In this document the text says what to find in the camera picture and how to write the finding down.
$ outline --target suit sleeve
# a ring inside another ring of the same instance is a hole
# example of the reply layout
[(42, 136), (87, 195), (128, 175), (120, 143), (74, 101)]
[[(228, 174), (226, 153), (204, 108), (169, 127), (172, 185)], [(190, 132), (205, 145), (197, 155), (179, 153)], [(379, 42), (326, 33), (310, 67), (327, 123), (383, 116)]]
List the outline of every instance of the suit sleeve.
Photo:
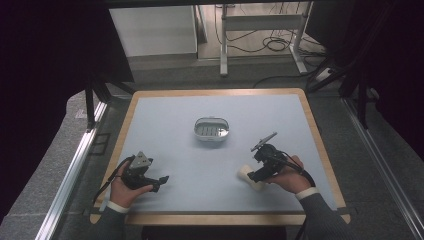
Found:
[(305, 231), (310, 240), (359, 239), (343, 218), (331, 210), (321, 194), (305, 197), (300, 204), (306, 213)]
[(93, 224), (83, 239), (121, 240), (125, 239), (125, 216), (106, 207), (96, 224)]

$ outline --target gray floor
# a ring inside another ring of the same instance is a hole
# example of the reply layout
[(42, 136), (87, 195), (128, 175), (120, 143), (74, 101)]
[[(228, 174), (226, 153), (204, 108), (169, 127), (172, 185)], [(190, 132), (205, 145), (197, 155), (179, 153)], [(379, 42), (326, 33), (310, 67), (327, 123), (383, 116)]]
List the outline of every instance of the gray floor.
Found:
[[(301, 14), (307, 6), (306, 2), (300, 2), (299, 8), (297, 8), (298, 3), (286, 2), (286, 3), (251, 3), (251, 4), (235, 4), (234, 7), (227, 8), (227, 16), (255, 16), (255, 15), (288, 15), (288, 14)], [(222, 42), (222, 8), (215, 8), (215, 5), (203, 5), (201, 6), (204, 13), (204, 24), (207, 35), (207, 42), (199, 44), (198, 46), (198, 56), (200, 59), (210, 59), (218, 58), (220, 56), (220, 49)], [(240, 57), (240, 56), (270, 56), (270, 55), (286, 55), (290, 54), (288, 48), (284, 48), (283, 44), (272, 43), (270, 45), (273, 49), (279, 49), (282, 51), (273, 51), (269, 48), (263, 49), (263, 40), (267, 42), (267, 38), (280, 37), (285, 39), (287, 42), (294, 41), (292, 34), (289, 31), (256, 31), (252, 34), (252, 31), (228, 31), (227, 32), (227, 44), (228, 44), (228, 56)], [(306, 34), (303, 35), (303, 38), (309, 38)], [(312, 51), (312, 52), (321, 52), (321, 46), (317, 44), (312, 44), (307, 41), (302, 41), (300, 47), (302, 49)]]
[[(221, 78), (216, 61), (166, 69), (133, 68), (136, 82), (130, 85), (142, 90), (251, 88), (265, 77), (298, 74), (290, 57), (232, 59), (229, 69), (229, 76)], [(305, 77), (281, 77), (257, 87), (304, 88), (305, 81)], [(337, 85), (334, 83), (309, 95), (309, 103), (351, 214), (351, 226), (363, 239), (415, 239), (337, 96)], [(99, 124), (95, 144), (85, 160), (53, 239), (79, 239), (90, 225), (90, 202), (100, 187), (130, 100), (130, 96), (121, 90), (109, 87), (114, 97)], [(62, 127), (31, 181), (4, 219), (0, 239), (34, 239), (37, 235), (84, 133), (86, 119), (80, 118), (80, 110), (85, 110), (83, 93), (69, 100)], [(424, 213), (423, 161), (382, 119), (373, 104), (368, 104), (367, 120), (370, 132), (405, 192), (418, 211)], [(140, 230), (140, 227), (128, 226), (128, 239), (139, 239)], [(292, 239), (297, 227), (289, 227), (288, 232), (289, 239)]]

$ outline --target metal rail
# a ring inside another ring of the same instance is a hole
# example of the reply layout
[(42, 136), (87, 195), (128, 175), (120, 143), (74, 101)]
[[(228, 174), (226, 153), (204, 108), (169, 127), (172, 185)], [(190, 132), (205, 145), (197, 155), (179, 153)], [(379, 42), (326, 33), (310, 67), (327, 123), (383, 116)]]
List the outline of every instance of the metal rail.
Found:
[(367, 148), (372, 160), (374, 161), (375, 166), (377, 167), (380, 175), (389, 189), (390, 194), (392, 195), (395, 203), (399, 207), (400, 212), (405, 218), (406, 223), (411, 229), (412, 234), (415, 239), (422, 240), (424, 239), (424, 225), (418, 214), (415, 207), (412, 205), (409, 197), (403, 191), (401, 185), (387, 164), (386, 159), (375, 143), (371, 133), (364, 129), (362, 124), (359, 122), (356, 117), (356, 108), (353, 103), (347, 99), (342, 99), (342, 102), (346, 106), (350, 118), (355, 125), (356, 130), (358, 131), (362, 141), (364, 142), (365, 147)]
[(40, 230), (38, 231), (38, 234), (35, 238), (36, 240), (50, 239), (53, 236), (53, 233), (59, 223), (60, 217), (62, 216), (63, 209), (65, 208), (66, 203), (68, 202), (69, 196), (71, 195), (72, 189), (84, 164), (88, 150), (91, 146), (94, 136), (96, 135), (97, 123), (102, 118), (106, 107), (107, 104), (102, 102), (97, 105), (95, 111), (96, 124), (92, 131), (87, 132), (83, 135), (78, 149), (68, 168), (68, 171), (66, 172), (66, 175), (59, 187), (59, 190), (56, 193), (52, 205), (50, 206), (50, 209), (47, 212), (46, 217), (44, 218), (44, 222), (41, 225)]

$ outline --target white shirt cuff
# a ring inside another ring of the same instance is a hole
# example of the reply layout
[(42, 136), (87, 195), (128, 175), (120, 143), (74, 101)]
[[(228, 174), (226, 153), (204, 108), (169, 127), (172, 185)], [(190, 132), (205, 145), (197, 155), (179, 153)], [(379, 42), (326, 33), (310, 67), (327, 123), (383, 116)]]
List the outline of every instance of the white shirt cuff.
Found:
[(120, 213), (128, 213), (130, 211), (129, 208), (121, 207), (118, 204), (116, 204), (114, 202), (111, 202), (111, 201), (109, 201), (107, 203), (107, 206), (110, 207), (110, 208), (112, 208), (113, 210), (115, 210), (117, 212), (120, 212)]
[(295, 196), (296, 196), (297, 200), (300, 201), (300, 200), (304, 199), (305, 197), (311, 196), (314, 193), (319, 193), (318, 188), (316, 188), (316, 187), (308, 188), (306, 190), (301, 191), (300, 193), (295, 194)]

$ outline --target white tabletop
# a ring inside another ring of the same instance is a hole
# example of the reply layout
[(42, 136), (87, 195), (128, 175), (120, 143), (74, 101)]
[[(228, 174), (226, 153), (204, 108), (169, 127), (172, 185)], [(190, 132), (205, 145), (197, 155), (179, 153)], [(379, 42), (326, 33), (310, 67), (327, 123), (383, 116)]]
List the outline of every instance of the white tabletop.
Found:
[[(196, 120), (209, 116), (228, 121), (230, 132), (225, 141), (196, 139)], [(337, 209), (299, 97), (288, 94), (140, 98), (119, 161), (143, 151), (154, 159), (146, 177), (170, 177), (158, 193), (137, 199), (131, 211), (302, 211), (293, 194), (277, 185), (266, 185), (257, 192), (237, 177), (245, 164), (254, 170), (262, 167), (253, 159), (250, 148), (273, 132), (278, 134), (269, 143), (290, 155), (298, 155), (330, 208)]]

